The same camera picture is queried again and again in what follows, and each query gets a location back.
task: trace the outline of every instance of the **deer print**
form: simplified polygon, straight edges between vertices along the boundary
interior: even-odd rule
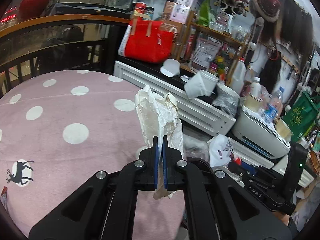
[[[33,169],[31,167],[25,165],[26,163],[34,163],[34,161],[27,161],[27,162],[24,162],[24,163],[17,162],[16,174],[11,174],[10,170],[7,169],[6,175],[9,174],[9,176],[10,176],[9,179],[7,178],[7,181],[8,181],[7,183],[10,183],[10,181],[13,181],[14,183],[17,183],[17,184],[21,183],[21,185],[23,185],[23,184],[27,183],[27,181],[26,182],[22,182],[23,179],[28,179],[28,180],[33,181],[33,179],[31,179],[31,178],[22,177],[22,171],[25,168],[30,169],[30,170],[33,171]]]

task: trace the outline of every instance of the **white polka dot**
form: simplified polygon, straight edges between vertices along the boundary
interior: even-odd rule
[[[88,138],[89,130],[82,123],[72,123],[65,127],[62,136],[67,143],[79,144]]]
[[[29,121],[33,121],[41,116],[43,112],[43,108],[41,106],[34,106],[33,108],[29,109],[26,114],[26,119]]]
[[[108,80],[110,80],[112,82],[121,82],[121,81],[123,81],[123,79],[115,77],[115,76],[109,76]]]
[[[44,87],[50,87],[50,86],[53,86],[57,81],[55,79],[49,79],[45,82],[43,82],[43,86]]]
[[[77,70],[77,72],[80,74],[86,74],[86,73],[89,73],[90,70]]]
[[[129,112],[135,109],[134,102],[128,99],[118,99],[113,103],[113,105],[116,109],[124,112]]]
[[[87,87],[75,87],[71,89],[71,94],[75,96],[82,96],[89,92],[89,88]]]
[[[15,104],[16,102],[18,102],[20,100],[20,98],[21,98],[21,94],[17,94],[10,99],[9,103]]]

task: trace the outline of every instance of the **red vase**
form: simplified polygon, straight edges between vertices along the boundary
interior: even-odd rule
[[[22,21],[38,18],[48,5],[49,0],[22,0],[19,15]]]

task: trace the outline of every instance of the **fur hat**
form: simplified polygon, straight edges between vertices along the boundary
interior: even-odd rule
[[[266,21],[274,23],[280,14],[280,2],[278,0],[250,0],[250,12],[255,15],[258,12]]]

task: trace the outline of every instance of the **white plastic jug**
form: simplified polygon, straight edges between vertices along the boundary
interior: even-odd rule
[[[233,72],[233,75],[231,77],[231,83],[229,87],[235,91],[238,95],[240,95],[240,92],[242,90],[242,87],[244,85],[244,75],[245,75],[245,65],[244,65],[244,58],[240,58],[235,71]]]

